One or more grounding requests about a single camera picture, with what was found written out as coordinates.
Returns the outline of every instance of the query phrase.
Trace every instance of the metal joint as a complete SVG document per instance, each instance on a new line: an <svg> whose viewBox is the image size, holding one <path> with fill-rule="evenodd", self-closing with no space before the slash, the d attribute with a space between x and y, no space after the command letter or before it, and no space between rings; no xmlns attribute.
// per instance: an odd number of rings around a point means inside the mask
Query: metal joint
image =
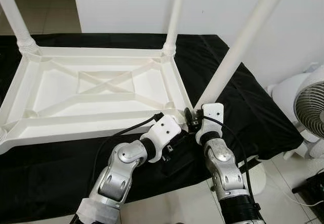
<svg viewBox="0 0 324 224"><path fill-rule="evenodd" d="M219 199L236 195L238 192L248 195L244 189L242 174L235 164L235 156L223 139L216 138L207 141L204 153Z"/></svg>
<svg viewBox="0 0 324 224"><path fill-rule="evenodd" d="M108 161L108 169L99 185L98 194L113 201L125 201L132 184L132 173L140 163L140 157L135 159L134 156L141 156L139 151L135 152L133 156L128 151L124 151L130 145L128 143L122 143L114 148Z"/></svg>
<svg viewBox="0 0 324 224"><path fill-rule="evenodd" d="M123 145L118 150L118 158L125 163L131 163L139 159L138 166L140 166L146 161L147 152L142 142L135 140L130 144Z"/></svg>

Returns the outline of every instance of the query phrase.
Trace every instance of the black rubber ring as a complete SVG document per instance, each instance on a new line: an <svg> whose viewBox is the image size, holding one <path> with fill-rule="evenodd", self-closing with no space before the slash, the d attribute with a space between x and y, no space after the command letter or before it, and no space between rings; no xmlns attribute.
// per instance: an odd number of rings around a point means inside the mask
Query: black rubber ring
<svg viewBox="0 0 324 224"><path fill-rule="evenodd" d="M146 152L147 152L147 161L153 159L156 155L155 146L149 138L144 138L140 140L144 145Z"/></svg>
<svg viewBox="0 0 324 224"><path fill-rule="evenodd" d="M219 201L225 223L259 220L250 196L240 195Z"/></svg>
<svg viewBox="0 0 324 224"><path fill-rule="evenodd" d="M216 131L209 131L201 136L200 142L201 142L201 145L204 146L208 140L219 139L219 138L221 138L219 136L219 133L217 133Z"/></svg>

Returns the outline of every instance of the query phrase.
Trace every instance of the tile floor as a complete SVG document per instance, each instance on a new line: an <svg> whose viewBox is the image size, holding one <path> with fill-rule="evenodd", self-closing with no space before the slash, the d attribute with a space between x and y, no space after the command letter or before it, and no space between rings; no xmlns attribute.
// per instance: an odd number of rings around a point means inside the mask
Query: tile floor
<svg viewBox="0 0 324 224"><path fill-rule="evenodd" d="M16 0L32 34L81 32L74 0ZM13 34L5 15L0 15L0 35ZM291 189L324 167L324 160L305 160L298 156L285 161L282 154L263 163L268 174L265 190L256 195L268 224L317 224L319 221ZM121 211L122 224L224 223L211 180L126 204ZM29 222L29 224L69 223L72 216Z"/></svg>
<svg viewBox="0 0 324 224"><path fill-rule="evenodd" d="M80 33L75 0L15 0L31 34ZM0 15L0 35L13 31L4 13Z"/></svg>

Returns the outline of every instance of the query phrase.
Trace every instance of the robotic arm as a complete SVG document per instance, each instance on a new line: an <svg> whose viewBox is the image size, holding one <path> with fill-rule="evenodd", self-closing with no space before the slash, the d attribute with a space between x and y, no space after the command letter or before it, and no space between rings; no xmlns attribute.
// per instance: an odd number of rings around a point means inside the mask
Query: robotic arm
<svg viewBox="0 0 324 224"><path fill-rule="evenodd" d="M203 146L206 166L212 175L217 199L226 224L264 224L258 209L252 203L246 190L235 155L222 139L224 106L220 103L202 106L201 129L196 133L196 141Z"/></svg>
<svg viewBox="0 0 324 224"><path fill-rule="evenodd" d="M224 107L220 103L204 104L201 128L196 141L203 147L226 224L264 224L245 189L242 174L235 164L233 152L222 137ZM117 145L108 166L99 175L89 198L82 199L71 223L115 224L132 184L134 169L144 162L157 162L162 149L181 132L170 115L163 116L150 130L132 143Z"/></svg>
<svg viewBox="0 0 324 224"><path fill-rule="evenodd" d="M140 140L118 144L89 198L82 199L71 223L116 224L131 188L134 169L146 161L154 163L160 160L162 149L180 132L176 121L170 115L164 115Z"/></svg>

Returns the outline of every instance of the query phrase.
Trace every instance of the black cloth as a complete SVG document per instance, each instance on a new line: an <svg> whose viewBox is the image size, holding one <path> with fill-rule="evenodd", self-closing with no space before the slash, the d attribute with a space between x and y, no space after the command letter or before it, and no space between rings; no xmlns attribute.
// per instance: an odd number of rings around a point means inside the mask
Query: black cloth
<svg viewBox="0 0 324 224"><path fill-rule="evenodd" d="M164 34L51 34L33 36L40 46L159 49ZM228 50L216 35L179 35L175 57L193 105ZM4 98L21 55L13 36L0 36L0 98ZM247 155L270 159L297 148L302 137L241 64L218 102L224 104L224 123L238 135ZM99 157L96 175L107 165L120 136ZM236 160L242 152L233 136L223 138ZM0 156L0 222L30 221L74 213L87 192L95 152L103 138L19 146ZM186 132L172 142L170 160L136 168L127 201L155 196L199 183L210 177L201 147Z"/></svg>

